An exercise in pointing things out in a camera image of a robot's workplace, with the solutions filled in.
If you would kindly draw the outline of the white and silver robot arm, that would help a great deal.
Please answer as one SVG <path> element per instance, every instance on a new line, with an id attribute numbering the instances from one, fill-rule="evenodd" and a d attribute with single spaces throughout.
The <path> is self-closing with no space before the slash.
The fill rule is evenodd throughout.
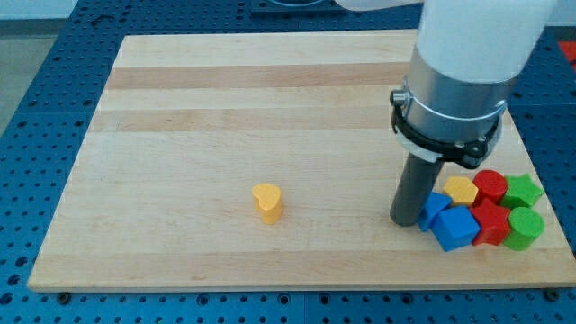
<path id="1" fill-rule="evenodd" d="M 428 163 L 475 169 L 555 0 L 424 0 L 409 72 L 391 92 L 401 145 Z"/>

